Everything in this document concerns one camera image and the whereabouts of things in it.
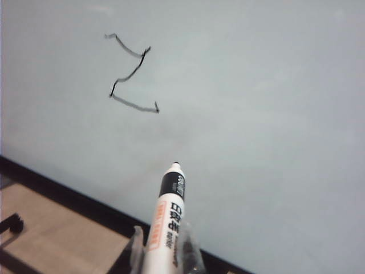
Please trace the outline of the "clear right gripper left finger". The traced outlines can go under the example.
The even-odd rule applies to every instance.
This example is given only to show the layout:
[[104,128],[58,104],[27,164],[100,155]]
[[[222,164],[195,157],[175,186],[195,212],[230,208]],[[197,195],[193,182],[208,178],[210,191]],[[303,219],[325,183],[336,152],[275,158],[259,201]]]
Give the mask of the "clear right gripper left finger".
[[141,273],[145,255],[145,246],[143,244],[144,232],[140,226],[134,226],[135,232],[130,239],[131,255],[129,257],[129,266],[131,274]]

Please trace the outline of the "clear right gripper right finger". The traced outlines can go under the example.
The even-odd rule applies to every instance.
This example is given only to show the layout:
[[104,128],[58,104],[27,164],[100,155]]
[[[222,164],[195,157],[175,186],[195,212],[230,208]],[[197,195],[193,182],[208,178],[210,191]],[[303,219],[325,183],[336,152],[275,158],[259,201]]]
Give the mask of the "clear right gripper right finger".
[[177,273],[206,273],[200,246],[186,220],[181,223],[177,240]]

